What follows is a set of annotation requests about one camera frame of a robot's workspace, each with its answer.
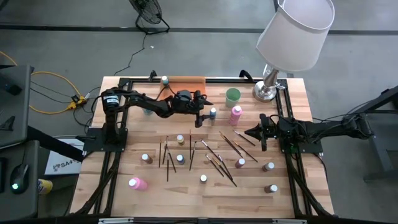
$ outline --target wooden tabletop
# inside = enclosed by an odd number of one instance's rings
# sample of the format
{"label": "wooden tabletop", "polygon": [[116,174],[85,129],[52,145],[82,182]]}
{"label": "wooden tabletop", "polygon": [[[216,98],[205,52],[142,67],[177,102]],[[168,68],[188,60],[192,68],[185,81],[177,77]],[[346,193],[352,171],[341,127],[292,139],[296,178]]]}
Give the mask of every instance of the wooden tabletop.
{"label": "wooden tabletop", "polygon": [[[104,77],[101,91],[117,86],[119,77]],[[305,92],[304,82],[300,78],[288,78],[290,99],[294,117],[311,121],[311,111]],[[155,83],[135,83],[133,89],[156,97],[159,85]],[[238,105],[243,115],[237,126],[228,124],[231,109],[225,106],[225,92],[235,87],[242,93]],[[119,174],[113,201],[112,216],[125,217],[220,217],[220,218],[290,218],[294,217],[292,199],[284,156],[279,149],[277,140],[268,140],[268,150],[261,151],[261,144],[247,136],[256,146],[251,146],[236,135],[233,130],[241,133],[255,127],[260,121],[259,114],[277,114],[275,100],[261,103],[252,97],[253,84],[207,84],[206,94],[213,106],[205,106],[203,113],[208,114],[211,107],[217,109],[214,123],[205,120],[203,126],[195,128],[193,115],[175,114],[167,119],[156,114],[145,115],[142,108],[131,107],[127,120],[129,137],[126,150],[122,153]],[[93,119],[94,127],[102,127],[104,113],[101,102],[97,104]],[[189,132],[192,141],[198,141],[197,151],[193,159],[192,170],[189,171]],[[237,141],[254,156],[259,163],[252,160],[243,151],[246,164],[235,168],[239,155],[221,138],[222,131],[229,139]],[[179,146],[176,136],[182,134],[185,144]],[[166,163],[158,168],[159,143],[169,135],[169,149],[177,168],[175,174],[170,169],[169,181],[166,181]],[[227,177],[208,162],[205,154],[211,153],[200,142],[203,139],[217,154],[220,154],[238,185],[235,187]],[[149,165],[141,160],[143,153],[150,155],[154,162]],[[184,155],[186,163],[178,165],[176,156]],[[98,185],[104,153],[95,152],[83,161],[80,176],[73,198],[71,212],[75,212],[89,199]],[[312,154],[303,154],[303,165],[308,188],[312,191],[324,208],[333,213],[328,184],[323,166]],[[261,167],[267,162],[275,164],[275,170],[264,172]],[[200,183],[200,176],[207,175],[206,184]],[[130,189],[128,181],[133,177],[144,179],[149,188],[140,192]],[[276,184],[279,189],[267,194],[264,187]],[[304,211],[302,193],[298,188],[300,208]],[[104,191],[102,208],[105,205],[108,187]]]}

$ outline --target fan stand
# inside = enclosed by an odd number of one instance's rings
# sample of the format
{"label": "fan stand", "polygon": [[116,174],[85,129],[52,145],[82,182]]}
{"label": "fan stand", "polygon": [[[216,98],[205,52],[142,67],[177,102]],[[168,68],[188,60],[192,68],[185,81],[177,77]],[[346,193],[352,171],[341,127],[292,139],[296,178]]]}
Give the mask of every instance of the fan stand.
{"label": "fan stand", "polygon": [[140,31],[143,31],[143,32],[144,32],[145,34],[147,34],[147,35],[160,34],[160,33],[163,33],[163,32],[169,32],[170,26],[166,23],[166,21],[164,21],[163,18],[161,18],[159,14],[157,14],[156,16],[157,16],[164,24],[166,24],[166,26],[167,26],[167,29],[166,29],[166,30],[160,30],[160,31],[149,32],[149,29],[150,29],[150,28],[145,28],[145,27],[139,26],[139,25],[138,25],[138,20],[141,18],[141,13],[137,16],[137,19],[136,19],[136,27],[137,27]]}

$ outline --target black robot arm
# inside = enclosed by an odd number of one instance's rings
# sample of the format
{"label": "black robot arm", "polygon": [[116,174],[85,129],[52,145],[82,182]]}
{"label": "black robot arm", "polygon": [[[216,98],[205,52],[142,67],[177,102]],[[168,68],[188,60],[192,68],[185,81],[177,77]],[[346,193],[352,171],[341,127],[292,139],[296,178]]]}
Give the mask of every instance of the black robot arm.
{"label": "black robot arm", "polygon": [[[120,105],[119,96],[124,96],[126,102]],[[130,106],[139,106],[156,113],[161,118],[168,118],[174,113],[180,114],[194,114],[196,115],[195,127],[202,126],[204,119],[209,118],[209,115],[200,115],[200,111],[204,105],[213,105],[206,100],[206,95],[201,95],[200,91],[191,92],[188,90],[178,91],[176,95],[169,96],[164,100],[156,100],[141,94],[135,90],[127,91],[118,87],[105,90],[101,93],[103,109],[105,112],[105,123],[103,126],[104,143],[118,142],[119,129],[117,127],[116,115],[127,110]]]}
{"label": "black robot arm", "polygon": [[267,150],[268,138],[283,138],[291,144],[316,144],[321,138],[330,136],[350,136],[352,138],[367,139],[373,135],[368,122],[361,114],[344,117],[341,121],[313,123],[294,118],[279,118],[278,123],[260,114],[261,122],[244,133],[261,141],[261,149]]}

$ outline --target gray floor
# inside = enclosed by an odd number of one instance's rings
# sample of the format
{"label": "gray floor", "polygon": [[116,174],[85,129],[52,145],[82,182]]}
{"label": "gray floor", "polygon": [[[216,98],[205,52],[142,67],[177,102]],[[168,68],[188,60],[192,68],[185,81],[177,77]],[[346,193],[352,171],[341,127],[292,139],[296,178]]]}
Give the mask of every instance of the gray floor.
{"label": "gray floor", "polygon": [[[262,29],[273,14],[271,0],[159,2],[164,18],[172,27]],[[398,1],[335,0],[334,3],[333,29],[398,29]],[[0,22],[17,24],[132,27],[135,17],[127,1],[106,0],[14,0],[0,12]],[[137,32],[0,30],[0,50],[19,64],[33,65],[36,71],[65,75],[82,93],[87,93],[100,85],[103,76],[125,67],[130,54],[140,49],[143,37]],[[156,70],[159,75],[235,77],[241,69],[246,69],[260,76],[264,61],[254,50],[258,37],[259,34],[176,32],[150,36],[145,42],[146,49],[134,57],[131,68],[121,75],[148,75]],[[398,36],[394,35],[328,36],[315,67],[295,74],[305,80],[313,116],[327,118],[343,114],[396,86],[396,42]],[[0,57],[0,63],[9,62]],[[33,80],[73,93],[68,85],[49,76],[39,75]],[[31,104],[52,111],[64,107],[35,93]],[[52,135],[84,133],[71,113],[47,116],[31,112],[29,116],[30,125]],[[82,111],[78,113],[81,121],[89,117]],[[380,169],[368,142],[340,137],[324,139],[322,143],[335,213],[346,218],[398,222],[398,184],[366,184],[362,180],[364,175]],[[65,192],[60,195],[59,200],[66,204]],[[57,196],[50,194],[48,198],[54,201]],[[46,213],[61,215],[64,211],[60,208]]]}

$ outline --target lamp base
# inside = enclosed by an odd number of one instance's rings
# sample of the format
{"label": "lamp base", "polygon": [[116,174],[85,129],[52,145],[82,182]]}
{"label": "lamp base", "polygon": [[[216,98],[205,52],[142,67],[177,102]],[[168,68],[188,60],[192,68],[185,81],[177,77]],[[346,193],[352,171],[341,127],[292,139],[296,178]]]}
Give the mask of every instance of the lamp base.
{"label": "lamp base", "polygon": [[263,81],[259,81],[253,88],[253,96],[261,102],[270,102],[276,96],[276,86],[265,86]]}

